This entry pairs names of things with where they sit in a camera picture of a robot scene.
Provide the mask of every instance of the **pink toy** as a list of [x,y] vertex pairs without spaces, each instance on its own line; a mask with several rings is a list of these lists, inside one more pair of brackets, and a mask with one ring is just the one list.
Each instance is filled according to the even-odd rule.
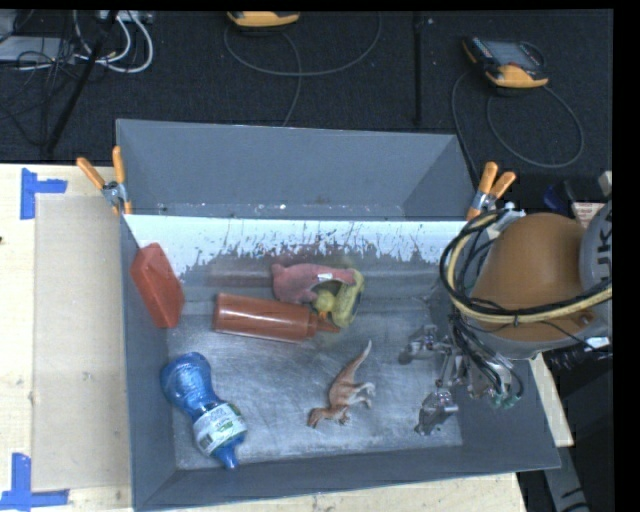
[[278,300],[302,304],[313,302],[318,294],[312,288],[327,281],[356,284],[353,269],[335,269],[313,263],[299,263],[283,267],[279,263],[271,265],[273,293]]

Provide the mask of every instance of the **black carpet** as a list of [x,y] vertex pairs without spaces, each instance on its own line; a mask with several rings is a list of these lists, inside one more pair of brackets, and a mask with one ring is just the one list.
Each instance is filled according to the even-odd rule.
[[[94,12],[78,13],[90,45],[108,26]],[[303,11],[295,25],[268,36],[239,33],[224,11],[154,12],[146,25],[153,58],[143,72],[96,65],[78,90],[85,61],[33,72],[4,63],[0,161],[72,164],[85,156],[110,165],[118,118],[457,133],[472,178],[488,160],[515,171],[518,180],[505,199],[530,212],[548,209],[548,188],[566,181],[576,199],[598,199],[597,179],[612,167],[613,9]],[[68,39],[74,33],[70,11],[30,14],[21,13],[20,34]],[[497,95],[462,50],[462,38],[472,35],[537,47],[548,86]],[[105,52],[124,44],[113,26]],[[133,44],[137,55],[128,64],[140,66],[149,50],[139,30]],[[577,458],[582,475],[588,464],[602,467],[598,457],[607,464],[613,458],[593,447],[589,454],[589,463]],[[604,497],[590,494],[606,504],[593,503],[593,510],[613,504],[609,487],[598,490]]]

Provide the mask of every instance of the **bin floor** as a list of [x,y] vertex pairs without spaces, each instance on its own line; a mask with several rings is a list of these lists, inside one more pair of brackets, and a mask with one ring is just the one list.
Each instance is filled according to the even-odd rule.
[[[209,360],[214,390],[235,403],[247,422],[246,440],[236,450],[241,464],[460,445],[455,415],[430,436],[414,431],[441,359],[434,354],[408,365],[398,362],[409,336],[425,322],[425,309],[406,302],[391,311],[363,302],[347,329],[318,333],[302,344],[217,333],[211,316],[183,315],[170,333],[169,356],[198,351]],[[372,349],[356,381],[375,384],[372,408],[354,405],[345,425],[323,420],[316,429],[307,426],[311,409],[328,405],[333,379],[369,339]],[[173,422],[180,469],[219,465],[197,450],[186,415],[174,409]]]

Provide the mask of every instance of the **bottle label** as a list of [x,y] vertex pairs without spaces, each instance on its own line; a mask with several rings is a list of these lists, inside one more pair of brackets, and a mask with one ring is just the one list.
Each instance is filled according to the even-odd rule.
[[211,455],[216,448],[246,431],[240,411],[229,403],[211,409],[193,424],[196,443],[205,455]]

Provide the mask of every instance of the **blue water bottle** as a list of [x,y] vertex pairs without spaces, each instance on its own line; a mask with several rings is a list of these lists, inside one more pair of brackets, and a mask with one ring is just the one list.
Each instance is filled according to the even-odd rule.
[[235,447],[244,441],[247,426],[238,408],[213,391],[206,358],[189,352],[174,359],[162,369],[160,384],[167,400],[191,418],[200,451],[235,468]]

